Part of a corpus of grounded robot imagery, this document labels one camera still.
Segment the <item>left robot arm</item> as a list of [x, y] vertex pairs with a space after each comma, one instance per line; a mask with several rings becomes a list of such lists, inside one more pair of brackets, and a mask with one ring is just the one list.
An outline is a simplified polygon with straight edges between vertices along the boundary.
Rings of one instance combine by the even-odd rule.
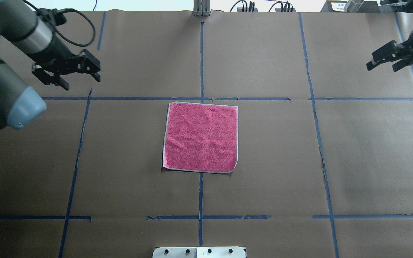
[[[96, 29], [92, 21], [76, 9], [37, 8], [27, 0], [0, 0], [0, 37], [5, 38], [33, 61], [32, 74], [44, 85], [57, 85], [69, 90], [62, 78], [71, 73], [91, 75], [101, 81], [100, 61], [88, 50], [73, 54], [58, 26], [67, 22], [66, 13], [77, 13], [92, 27], [93, 43]], [[19, 130], [46, 111], [46, 103], [10, 66], [0, 58], [0, 131], [5, 127]]]

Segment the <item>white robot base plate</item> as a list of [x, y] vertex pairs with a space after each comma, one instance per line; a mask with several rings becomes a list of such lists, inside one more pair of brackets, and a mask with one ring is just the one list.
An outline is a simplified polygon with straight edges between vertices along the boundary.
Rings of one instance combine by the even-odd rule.
[[247, 258], [246, 248], [219, 247], [164, 247], [156, 248], [153, 258]]

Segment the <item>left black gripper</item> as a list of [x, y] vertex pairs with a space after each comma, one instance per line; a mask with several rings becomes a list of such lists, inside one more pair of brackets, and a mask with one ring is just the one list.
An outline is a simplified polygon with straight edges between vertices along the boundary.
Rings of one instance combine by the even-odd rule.
[[71, 52], [48, 52], [46, 57], [48, 62], [45, 69], [39, 64], [32, 64], [32, 74], [44, 85], [56, 85], [64, 90], [69, 90], [67, 83], [60, 74], [83, 73], [91, 75], [98, 83], [101, 82], [100, 61], [87, 49], [83, 49], [79, 54]]

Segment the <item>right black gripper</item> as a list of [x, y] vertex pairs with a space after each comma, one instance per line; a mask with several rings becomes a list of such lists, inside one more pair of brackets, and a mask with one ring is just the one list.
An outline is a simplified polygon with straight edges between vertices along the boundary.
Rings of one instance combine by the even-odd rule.
[[397, 61], [392, 65], [394, 72], [413, 65], [413, 40], [397, 43], [392, 40], [372, 53], [372, 59], [366, 64], [370, 71], [380, 64]]

